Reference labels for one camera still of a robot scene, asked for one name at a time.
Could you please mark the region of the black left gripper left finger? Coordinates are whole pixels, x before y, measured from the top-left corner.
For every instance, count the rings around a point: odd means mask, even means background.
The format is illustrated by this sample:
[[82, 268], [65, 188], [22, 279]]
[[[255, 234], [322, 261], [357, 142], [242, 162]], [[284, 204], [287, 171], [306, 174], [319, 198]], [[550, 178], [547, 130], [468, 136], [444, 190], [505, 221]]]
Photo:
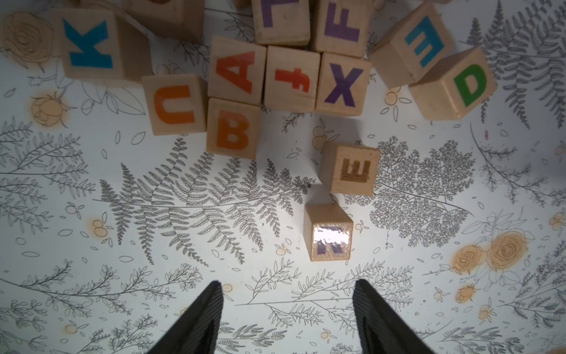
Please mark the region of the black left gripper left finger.
[[213, 281], [147, 353], [214, 353], [222, 310], [221, 283]]

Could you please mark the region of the wooden block green D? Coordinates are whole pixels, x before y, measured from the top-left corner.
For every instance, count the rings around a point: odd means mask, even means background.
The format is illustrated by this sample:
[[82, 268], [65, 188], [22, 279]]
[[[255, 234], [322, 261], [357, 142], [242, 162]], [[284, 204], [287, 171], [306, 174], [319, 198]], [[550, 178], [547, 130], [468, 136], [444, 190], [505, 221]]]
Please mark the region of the wooden block green D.
[[497, 88], [481, 47], [443, 58], [408, 86], [423, 117], [431, 121], [461, 119]]

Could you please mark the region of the wooden block engraved E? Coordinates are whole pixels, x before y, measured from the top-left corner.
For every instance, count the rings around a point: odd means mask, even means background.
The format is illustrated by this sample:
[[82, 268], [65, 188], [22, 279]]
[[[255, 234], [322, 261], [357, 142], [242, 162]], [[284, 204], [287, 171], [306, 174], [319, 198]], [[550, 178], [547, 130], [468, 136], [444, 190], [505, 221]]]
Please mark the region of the wooden block engraved E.
[[331, 193], [373, 196], [380, 157], [377, 148], [326, 141], [318, 176]]

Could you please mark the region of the wooden block purple R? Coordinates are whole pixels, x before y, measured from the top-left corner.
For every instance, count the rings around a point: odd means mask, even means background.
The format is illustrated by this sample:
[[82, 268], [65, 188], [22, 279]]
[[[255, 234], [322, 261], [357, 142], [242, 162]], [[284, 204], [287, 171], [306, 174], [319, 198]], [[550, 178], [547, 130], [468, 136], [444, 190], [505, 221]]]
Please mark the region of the wooden block purple R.
[[307, 205], [304, 239], [310, 260], [349, 260], [353, 229], [353, 220], [339, 205]]

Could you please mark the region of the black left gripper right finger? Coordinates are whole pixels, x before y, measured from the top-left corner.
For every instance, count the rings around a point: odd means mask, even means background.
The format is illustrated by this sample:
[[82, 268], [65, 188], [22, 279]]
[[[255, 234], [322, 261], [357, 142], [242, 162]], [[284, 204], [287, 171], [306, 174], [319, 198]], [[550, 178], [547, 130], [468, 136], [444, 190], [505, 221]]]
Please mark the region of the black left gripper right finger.
[[352, 302], [363, 353], [433, 354], [368, 281], [356, 282]]

